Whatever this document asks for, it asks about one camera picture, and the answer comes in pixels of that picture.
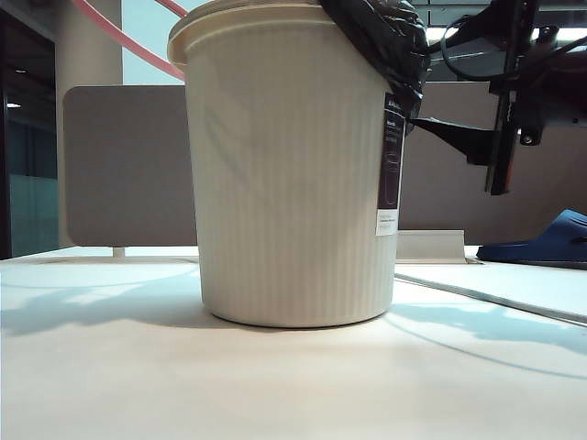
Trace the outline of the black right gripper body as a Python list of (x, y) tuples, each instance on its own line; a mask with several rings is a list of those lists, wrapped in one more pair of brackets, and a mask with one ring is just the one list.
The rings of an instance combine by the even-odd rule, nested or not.
[(538, 1), (522, 1), (518, 22), (513, 25), (511, 42), (504, 50), (502, 80), (490, 81), (490, 92), (498, 97), (494, 123), (493, 151), (488, 166), (485, 191), (492, 195), (508, 192), (513, 169), (517, 131), (522, 119), (523, 87), (531, 83), (534, 64), (550, 52), (550, 31), (533, 38)]

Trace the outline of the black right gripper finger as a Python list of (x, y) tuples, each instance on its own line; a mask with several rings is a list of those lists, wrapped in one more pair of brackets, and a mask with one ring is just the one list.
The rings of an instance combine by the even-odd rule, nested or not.
[(485, 39), (495, 47), (505, 49), (511, 42), (512, 28), (518, 22), (522, 5), (522, 1), (492, 1), (476, 16), (464, 16), (459, 29), (451, 36), (451, 45)]
[(494, 131), (435, 118), (413, 118), (411, 124), (440, 138), (466, 157), (470, 165), (489, 166)]

